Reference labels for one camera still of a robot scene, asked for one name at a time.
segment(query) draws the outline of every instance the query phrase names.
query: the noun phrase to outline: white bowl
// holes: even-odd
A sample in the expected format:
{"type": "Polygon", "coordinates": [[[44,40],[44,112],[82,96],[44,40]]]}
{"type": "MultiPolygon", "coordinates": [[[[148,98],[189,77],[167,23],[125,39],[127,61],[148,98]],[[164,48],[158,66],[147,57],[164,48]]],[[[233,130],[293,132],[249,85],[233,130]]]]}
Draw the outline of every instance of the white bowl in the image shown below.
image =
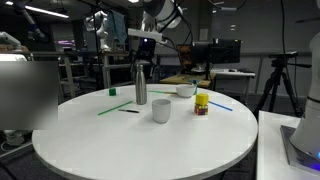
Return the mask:
{"type": "Polygon", "coordinates": [[[179,96],[189,98],[194,95],[196,87],[194,85],[181,84],[177,86],[176,90],[179,96]]]}

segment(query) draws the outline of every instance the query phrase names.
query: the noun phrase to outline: ceiling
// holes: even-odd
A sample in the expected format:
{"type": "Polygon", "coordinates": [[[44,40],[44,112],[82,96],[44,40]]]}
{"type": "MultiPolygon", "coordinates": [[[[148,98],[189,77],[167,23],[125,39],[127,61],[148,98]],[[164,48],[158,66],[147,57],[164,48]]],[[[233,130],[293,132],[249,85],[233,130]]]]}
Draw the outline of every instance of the ceiling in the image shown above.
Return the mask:
{"type": "MultiPolygon", "coordinates": [[[[5,4],[7,0],[0,0],[0,15],[13,15],[13,16],[21,16],[17,15],[12,6],[8,6],[5,4]]],[[[89,4],[95,5],[96,0],[83,0],[89,4]]],[[[84,19],[85,17],[90,15],[91,8],[88,4],[82,3],[78,0],[32,0],[27,3],[29,6],[54,11],[58,13],[64,14],[63,10],[66,10],[65,14],[67,14],[70,18],[63,19],[55,16],[45,15],[41,13],[33,13],[32,15],[36,16],[42,22],[69,22],[73,20],[84,19]]],[[[141,6],[141,2],[139,3],[131,3],[128,0],[102,0],[102,5],[100,7],[108,8],[112,7],[112,9],[117,11],[124,11],[130,7],[139,7],[141,6]]]]}

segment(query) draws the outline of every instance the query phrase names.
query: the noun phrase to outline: wooden tabletop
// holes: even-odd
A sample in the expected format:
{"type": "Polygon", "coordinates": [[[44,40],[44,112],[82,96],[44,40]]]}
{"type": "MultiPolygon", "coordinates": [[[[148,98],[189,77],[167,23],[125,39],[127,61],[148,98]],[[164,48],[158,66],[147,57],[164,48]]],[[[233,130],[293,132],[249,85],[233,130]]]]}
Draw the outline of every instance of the wooden tabletop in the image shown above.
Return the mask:
{"type": "MultiPolygon", "coordinates": [[[[214,79],[216,74],[211,73],[211,78],[214,79]]],[[[166,79],[160,80],[160,84],[190,84],[189,79],[200,79],[200,83],[198,84],[198,87],[202,88],[210,88],[211,81],[210,80],[204,80],[205,75],[203,76],[193,76],[193,75],[187,75],[187,74],[178,74],[171,77],[168,77],[166,79]]]]}

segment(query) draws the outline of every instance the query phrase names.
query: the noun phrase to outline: ceiling light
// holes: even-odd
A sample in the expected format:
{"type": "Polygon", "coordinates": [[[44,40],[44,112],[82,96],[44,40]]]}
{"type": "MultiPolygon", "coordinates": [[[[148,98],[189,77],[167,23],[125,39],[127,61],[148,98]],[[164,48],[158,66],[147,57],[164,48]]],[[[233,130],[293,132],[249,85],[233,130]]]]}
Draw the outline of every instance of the ceiling light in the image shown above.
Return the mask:
{"type": "MultiPolygon", "coordinates": [[[[12,6],[13,2],[7,1],[6,4],[12,6]]],[[[55,13],[55,12],[51,12],[51,11],[47,11],[47,10],[43,10],[43,9],[39,9],[39,8],[35,8],[35,7],[31,7],[31,6],[26,6],[26,9],[31,10],[31,11],[44,13],[44,14],[49,14],[49,15],[52,15],[52,16],[58,16],[58,17],[62,17],[62,18],[69,18],[69,16],[66,16],[64,14],[59,14],[59,13],[55,13]]]]}
{"type": "Polygon", "coordinates": [[[214,3],[214,5],[219,5],[219,4],[224,4],[224,2],[221,1],[221,2],[214,3]]]}
{"type": "Polygon", "coordinates": [[[132,3],[137,3],[137,2],[139,2],[139,0],[128,0],[128,1],[130,1],[130,2],[132,2],[132,3]]]}

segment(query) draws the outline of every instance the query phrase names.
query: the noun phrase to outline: stainless steel bottle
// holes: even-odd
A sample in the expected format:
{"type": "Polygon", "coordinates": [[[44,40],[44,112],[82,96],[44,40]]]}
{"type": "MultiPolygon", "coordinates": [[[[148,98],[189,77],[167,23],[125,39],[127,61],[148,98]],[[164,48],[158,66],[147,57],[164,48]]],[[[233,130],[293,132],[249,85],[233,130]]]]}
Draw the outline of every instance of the stainless steel bottle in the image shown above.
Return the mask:
{"type": "Polygon", "coordinates": [[[136,81],[136,100],[138,105],[144,105],[147,103],[147,85],[146,78],[143,73],[143,65],[138,64],[136,81]]]}

